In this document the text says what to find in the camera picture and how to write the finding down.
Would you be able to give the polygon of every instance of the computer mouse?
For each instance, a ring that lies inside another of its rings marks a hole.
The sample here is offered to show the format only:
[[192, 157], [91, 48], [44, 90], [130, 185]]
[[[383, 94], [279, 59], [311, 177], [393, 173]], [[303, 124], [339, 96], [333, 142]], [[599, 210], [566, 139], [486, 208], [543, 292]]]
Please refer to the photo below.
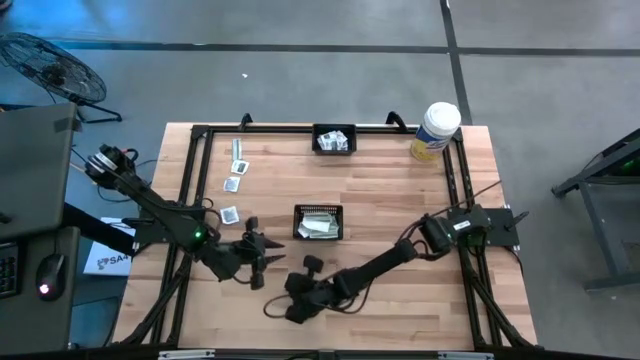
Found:
[[36, 271], [36, 292], [44, 301], [53, 301], [64, 293], [65, 256], [51, 254], [40, 261]]

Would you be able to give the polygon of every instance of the card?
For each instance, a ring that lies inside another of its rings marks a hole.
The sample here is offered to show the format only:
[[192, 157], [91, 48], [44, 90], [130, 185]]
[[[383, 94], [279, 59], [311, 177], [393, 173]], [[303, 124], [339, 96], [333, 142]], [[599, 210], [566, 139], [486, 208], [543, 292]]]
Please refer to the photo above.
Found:
[[235, 206], [220, 209], [220, 217], [222, 217], [222, 223], [225, 225], [235, 224], [240, 221], [240, 216]]
[[230, 176], [224, 181], [224, 191], [238, 192], [238, 186], [240, 186], [239, 177]]
[[231, 172], [238, 175], [244, 175], [249, 170], [249, 162], [244, 160], [236, 160], [231, 164]]

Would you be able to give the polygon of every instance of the green light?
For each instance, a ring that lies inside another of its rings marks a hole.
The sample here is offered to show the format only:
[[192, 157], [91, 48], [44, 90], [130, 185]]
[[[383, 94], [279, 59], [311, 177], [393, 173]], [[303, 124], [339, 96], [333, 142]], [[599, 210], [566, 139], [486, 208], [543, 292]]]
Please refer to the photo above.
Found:
[[626, 164], [622, 165], [622, 168], [626, 170], [626, 169], [632, 167], [634, 162], [635, 162], [635, 160], [631, 160], [631, 161], [627, 162]]

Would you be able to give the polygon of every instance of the gray concrete floor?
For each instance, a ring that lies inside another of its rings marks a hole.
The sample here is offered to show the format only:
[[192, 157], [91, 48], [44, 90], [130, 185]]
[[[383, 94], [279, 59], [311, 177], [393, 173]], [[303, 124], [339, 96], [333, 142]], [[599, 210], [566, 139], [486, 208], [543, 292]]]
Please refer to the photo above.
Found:
[[[460, 46], [640, 47], [633, 0], [450, 0], [450, 6]], [[447, 44], [437, 0], [15, 0], [0, 21], [0, 32], [7, 31], [63, 40]], [[84, 154], [104, 142], [154, 158], [168, 121], [239, 121], [251, 112], [260, 122], [380, 123], [396, 110], [417, 123], [430, 103], [456, 103], [447, 55], [71, 52], [107, 83], [102, 105], [126, 119], [85, 126], [76, 137]], [[582, 290], [582, 282], [606, 275], [602, 255], [579, 195], [556, 200], [549, 192], [638, 127], [639, 61], [461, 59], [473, 123], [490, 127], [507, 201], [531, 211], [519, 225], [522, 259], [539, 342], [549, 349], [640, 357], [640, 289]], [[0, 79], [0, 102], [51, 102], [12, 69], [0, 68]], [[140, 173], [150, 179], [153, 165]], [[134, 204], [101, 201], [76, 172], [67, 197], [95, 216], [136, 211]], [[108, 300], [97, 310], [95, 303], [78, 308], [72, 337], [99, 346], [104, 340], [96, 334], [108, 332], [115, 312], [110, 297], [122, 294], [124, 280], [78, 276], [77, 303]]]

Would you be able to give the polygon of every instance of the black fan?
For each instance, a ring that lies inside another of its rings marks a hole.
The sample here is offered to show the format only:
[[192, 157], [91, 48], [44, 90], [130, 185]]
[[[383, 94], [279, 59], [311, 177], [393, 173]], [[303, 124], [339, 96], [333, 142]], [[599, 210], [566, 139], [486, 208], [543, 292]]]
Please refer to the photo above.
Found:
[[107, 96], [104, 81], [91, 68], [61, 48], [35, 36], [9, 33], [0, 36], [0, 55], [29, 80], [79, 106], [89, 106], [116, 117], [85, 121], [122, 121], [117, 112], [96, 106]]

